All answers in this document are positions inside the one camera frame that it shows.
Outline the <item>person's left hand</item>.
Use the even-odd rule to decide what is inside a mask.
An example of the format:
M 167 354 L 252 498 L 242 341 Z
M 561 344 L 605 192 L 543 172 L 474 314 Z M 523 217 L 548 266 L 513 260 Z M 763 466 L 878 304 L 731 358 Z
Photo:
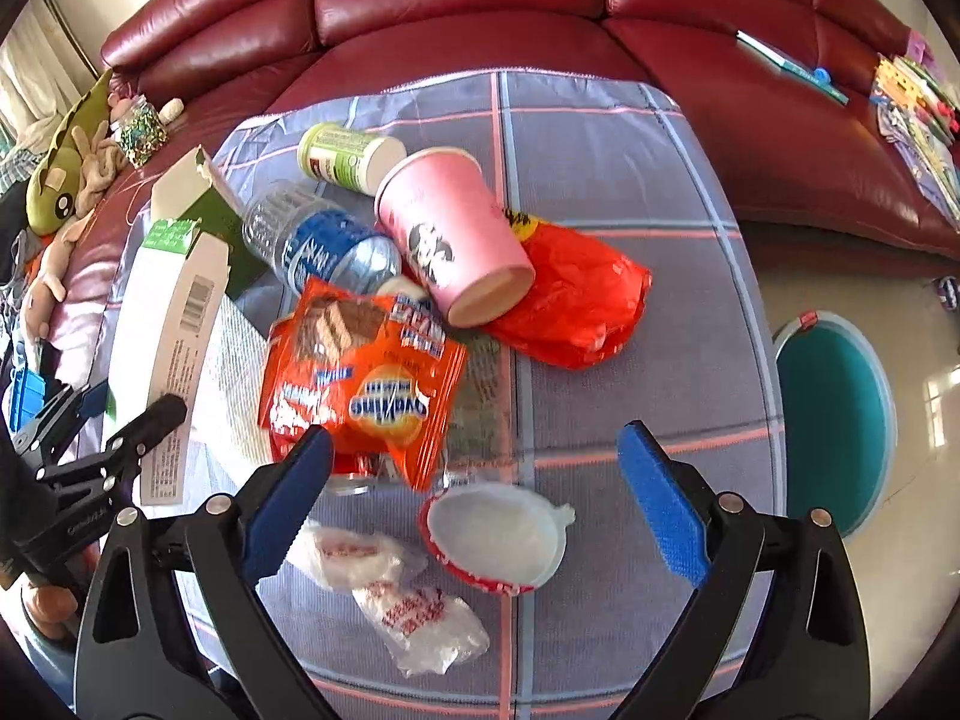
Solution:
M 65 640 L 73 635 L 78 603 L 69 589 L 30 583 L 21 595 L 32 625 L 49 640 Z

